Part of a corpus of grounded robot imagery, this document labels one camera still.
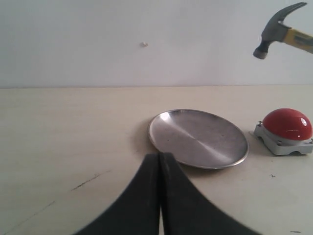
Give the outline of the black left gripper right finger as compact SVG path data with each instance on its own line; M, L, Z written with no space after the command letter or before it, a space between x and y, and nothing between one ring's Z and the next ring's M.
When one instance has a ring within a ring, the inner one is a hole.
M174 155L160 153L158 192L167 235L255 235L212 204L184 174Z

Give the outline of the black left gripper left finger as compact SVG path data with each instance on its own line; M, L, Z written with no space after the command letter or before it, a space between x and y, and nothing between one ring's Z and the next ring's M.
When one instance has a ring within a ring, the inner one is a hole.
M160 219L158 173L158 154L147 154L122 194L76 234L157 235Z

